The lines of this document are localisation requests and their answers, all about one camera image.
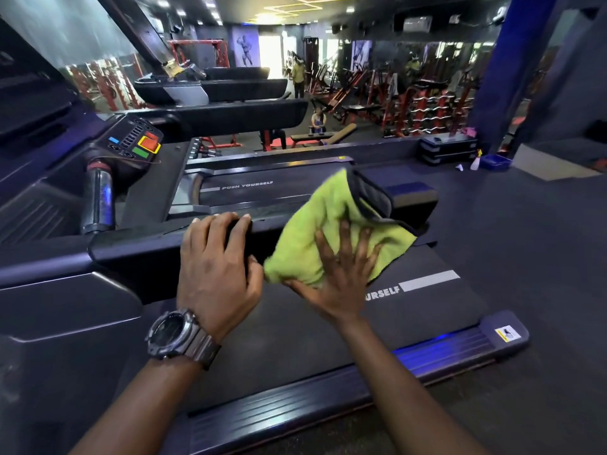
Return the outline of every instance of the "treadmill side rail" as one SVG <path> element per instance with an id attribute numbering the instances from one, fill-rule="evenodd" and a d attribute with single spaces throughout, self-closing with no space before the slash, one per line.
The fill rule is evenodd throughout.
<path id="1" fill-rule="evenodd" d="M 505 341 L 497 329 L 506 326 L 513 337 L 519 338 Z M 518 318 L 502 311 L 484 317 L 478 326 L 399 349 L 395 354 L 428 385 L 511 355 L 528 342 L 529 333 Z M 371 394 L 358 370 L 347 366 L 190 418 L 180 416 L 161 454 L 207 455 L 241 450 L 371 403 Z"/>

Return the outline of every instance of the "left hand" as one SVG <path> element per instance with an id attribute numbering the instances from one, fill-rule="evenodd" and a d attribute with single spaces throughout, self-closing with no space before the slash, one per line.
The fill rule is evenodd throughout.
<path id="1" fill-rule="evenodd" d="M 225 245 L 227 228 L 236 219 L 232 212 L 196 218 L 181 244 L 177 307 L 190 308 L 217 344 L 245 320 L 262 295 L 263 267 L 252 255 L 245 276 L 249 215 L 238 221 Z"/>

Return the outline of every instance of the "microfiber cloth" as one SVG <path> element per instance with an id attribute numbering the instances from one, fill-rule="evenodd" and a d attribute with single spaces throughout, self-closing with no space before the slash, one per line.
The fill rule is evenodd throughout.
<path id="1" fill-rule="evenodd" d="M 270 282 L 297 279 L 319 286 L 323 279 L 321 257 L 316 247 L 315 231 L 322 229 L 333 252 L 339 250 L 339 223 L 351 222 L 352 247 L 356 249 L 360 229 L 370 227 L 373 233 L 369 254 L 376 244 L 383 247 L 375 269 L 374 280 L 388 265 L 414 243 L 414 230 L 405 223 L 390 219 L 391 197 L 353 168 L 342 169 L 329 177 L 287 222 L 274 253 L 264 263 Z"/>

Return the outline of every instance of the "wristwatch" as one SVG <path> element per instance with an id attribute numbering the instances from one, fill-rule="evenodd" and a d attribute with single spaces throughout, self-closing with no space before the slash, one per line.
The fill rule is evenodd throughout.
<path id="1" fill-rule="evenodd" d="M 146 341 L 150 356 L 156 359 L 186 356 L 206 371 L 221 348 L 187 308 L 164 313 L 150 328 Z"/>

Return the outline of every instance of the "poster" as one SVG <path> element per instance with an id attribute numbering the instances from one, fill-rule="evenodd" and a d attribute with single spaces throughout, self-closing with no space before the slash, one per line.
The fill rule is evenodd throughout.
<path id="1" fill-rule="evenodd" d="M 245 25 L 232 27 L 231 46 L 236 59 L 236 67 L 261 67 L 257 27 Z"/>
<path id="2" fill-rule="evenodd" d="M 371 40 L 359 40 L 352 43 L 352 70 L 362 70 L 369 62 Z"/>

